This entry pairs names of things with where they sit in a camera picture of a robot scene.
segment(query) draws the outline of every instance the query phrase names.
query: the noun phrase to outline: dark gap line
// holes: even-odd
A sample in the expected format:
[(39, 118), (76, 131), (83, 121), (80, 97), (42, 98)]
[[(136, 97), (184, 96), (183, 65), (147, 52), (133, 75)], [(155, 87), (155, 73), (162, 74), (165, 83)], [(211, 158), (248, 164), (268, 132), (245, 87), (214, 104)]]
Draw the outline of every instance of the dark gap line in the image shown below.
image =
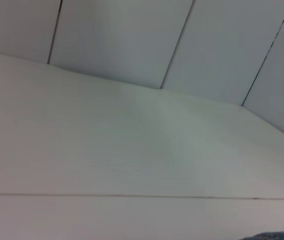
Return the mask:
[(193, 0), (193, 1), (192, 1), (192, 4), (191, 4), (191, 7), (190, 7), (190, 10), (188, 11), (188, 14), (187, 14), (187, 17), (186, 17), (186, 19), (185, 19), (184, 25), (183, 25), (183, 27), (182, 27), (182, 30), (181, 30), (180, 36), (178, 37), (177, 43), (176, 43), (176, 45), (175, 45), (175, 48), (174, 48), (174, 51), (173, 51), (172, 57), (171, 57), (171, 59), (170, 59), (170, 62), (168, 63), (168, 66), (167, 66), (167, 69), (166, 69), (166, 72), (165, 72), (164, 78), (163, 78), (163, 80), (162, 80), (162, 84), (161, 84), (161, 86), (160, 86), (160, 89), (163, 89), (163, 87), (164, 87), (164, 84), (165, 84), (166, 79), (167, 79), (167, 74), (168, 74), (168, 72), (169, 72), (169, 70), (170, 70), (170, 68), (171, 68), (171, 65), (172, 65), (173, 59), (175, 58), (176, 51), (177, 51), (178, 46), (179, 46), (179, 44), (180, 44), (180, 41), (181, 41), (182, 35), (184, 34), (185, 26), (186, 26), (186, 24), (187, 24), (187, 22), (188, 22), (188, 20), (189, 20), (189, 18), (190, 18), (191, 12), (193, 11), (193, 8), (194, 8), (194, 5), (195, 5), (195, 2), (196, 2), (196, 0)]
[(57, 17), (56, 17), (56, 22), (55, 22), (55, 28), (54, 28), (54, 32), (53, 32), (53, 37), (52, 37), (52, 42), (51, 42), (51, 48), (50, 48), (50, 53), (48, 55), (48, 59), (47, 59), (47, 64), (50, 64), (51, 62), (51, 56), (52, 56), (52, 51), (53, 51), (53, 46), (54, 46), (54, 42), (55, 42), (55, 36), (56, 36), (56, 31), (57, 31), (57, 26), (58, 26), (58, 22), (60, 20), (60, 14), (61, 14), (61, 8), (62, 8), (62, 4), (63, 4), (63, 0), (60, 0), (60, 6), (58, 8), (58, 13), (57, 13)]
[(107, 197), (107, 198), (155, 198), (155, 199), (216, 199), (216, 200), (271, 200), (284, 201), (281, 197), (218, 197), (218, 196), (173, 196), (173, 195), (129, 195), (129, 194), (48, 194), (48, 193), (0, 193), (7, 197)]
[(252, 87), (253, 87), (253, 85), (254, 85), (254, 83), (255, 83), (255, 81), (256, 81), (258, 75), (260, 74), (260, 72), (261, 72), (261, 70), (262, 70), (262, 68), (263, 68), (263, 65), (264, 65), (264, 63), (265, 63), (265, 61), (266, 61), (266, 59), (267, 59), (267, 57), (268, 57), (268, 55), (269, 55), (269, 53), (270, 53), (270, 51), (271, 51), (273, 45), (274, 45), (274, 42), (275, 42), (275, 40), (276, 40), (276, 38), (277, 38), (279, 32), (280, 32), (281, 29), (282, 29), (283, 24), (284, 24), (284, 20), (282, 21), (282, 24), (281, 24), (280, 28), (278, 29), (278, 31), (277, 31), (277, 33), (276, 33), (276, 36), (275, 36), (275, 38), (274, 38), (274, 40), (273, 40), (273, 42), (272, 42), (270, 48), (269, 48), (268, 51), (267, 51), (267, 54), (266, 54), (266, 56), (265, 56), (265, 58), (264, 58), (264, 60), (263, 60), (263, 62), (262, 62), (262, 65), (260, 66), (260, 69), (258, 70), (258, 72), (257, 72), (257, 74), (256, 74), (256, 76), (255, 76), (255, 78), (254, 78), (254, 81), (253, 81), (253, 83), (252, 83), (250, 89), (248, 90), (248, 93), (247, 93), (247, 95), (246, 95), (246, 97), (245, 97), (245, 99), (244, 99), (244, 101), (243, 101), (243, 103), (242, 103), (242, 106), (244, 105), (244, 103), (245, 103), (245, 101), (246, 101), (248, 95), (250, 94), (250, 92), (251, 92), (251, 90), (252, 90)]

